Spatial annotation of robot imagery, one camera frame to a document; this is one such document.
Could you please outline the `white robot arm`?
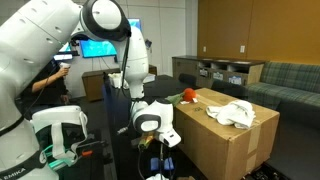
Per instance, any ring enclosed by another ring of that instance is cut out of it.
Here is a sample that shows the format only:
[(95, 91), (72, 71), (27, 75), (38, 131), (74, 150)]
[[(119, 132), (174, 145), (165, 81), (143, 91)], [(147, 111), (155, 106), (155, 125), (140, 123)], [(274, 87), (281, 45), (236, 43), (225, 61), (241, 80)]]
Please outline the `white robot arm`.
[(15, 104), (36, 75), (74, 39), (108, 41), (120, 64), (121, 78), (130, 90), (129, 121), (139, 133), (174, 147), (181, 137), (174, 130), (173, 104), (144, 98), (149, 61), (141, 31), (130, 25), (115, 0), (30, 0), (0, 27), (0, 180), (59, 180), (47, 162), (36, 133), (51, 128), (52, 155), (64, 166), (78, 160), (79, 144), (66, 148), (62, 126), (84, 128), (87, 117), (74, 105), (42, 110), (27, 120)]

